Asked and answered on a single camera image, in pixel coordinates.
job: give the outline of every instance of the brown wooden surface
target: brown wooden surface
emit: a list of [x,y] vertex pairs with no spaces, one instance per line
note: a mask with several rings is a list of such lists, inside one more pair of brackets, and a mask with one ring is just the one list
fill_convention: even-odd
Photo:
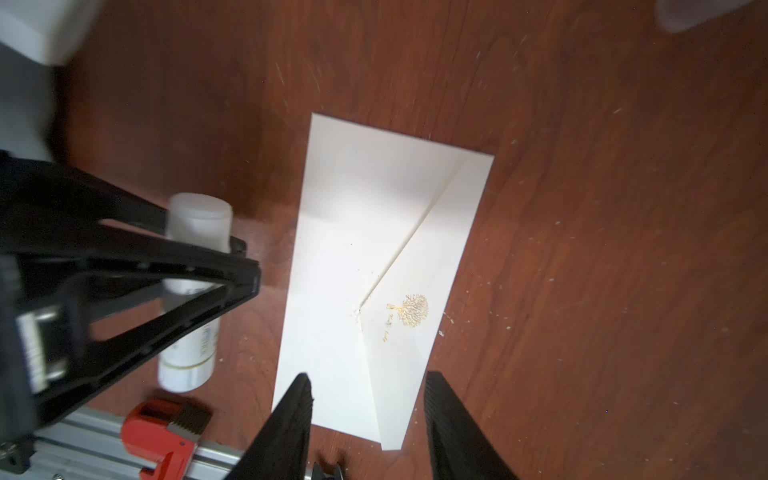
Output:
[[[768,2],[675,36],[652,3],[111,2],[66,75],[70,162],[229,201],[263,264],[192,393],[207,437],[269,415],[322,112],[496,156],[429,368],[522,478],[765,478]],[[428,478],[420,407],[401,452],[313,428],[310,459]]]

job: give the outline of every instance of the gold tree logo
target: gold tree logo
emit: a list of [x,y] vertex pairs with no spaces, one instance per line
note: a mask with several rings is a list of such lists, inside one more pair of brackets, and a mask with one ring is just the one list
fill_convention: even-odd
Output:
[[427,299],[423,295],[406,295],[406,299],[403,300],[401,306],[394,306],[391,303],[387,303],[387,310],[395,310],[397,316],[400,318],[405,326],[416,327],[421,322],[426,320],[427,314],[429,314],[429,305]]

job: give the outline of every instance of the glue stick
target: glue stick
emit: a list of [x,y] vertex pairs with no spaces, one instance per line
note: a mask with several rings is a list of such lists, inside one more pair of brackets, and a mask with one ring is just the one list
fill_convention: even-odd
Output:
[[[201,194],[176,194],[170,199],[165,237],[220,252],[230,252],[232,207],[218,198]],[[213,283],[165,279],[164,309],[170,311]],[[157,381],[169,392],[183,393],[203,385],[214,373],[219,320],[215,319],[163,350]]]

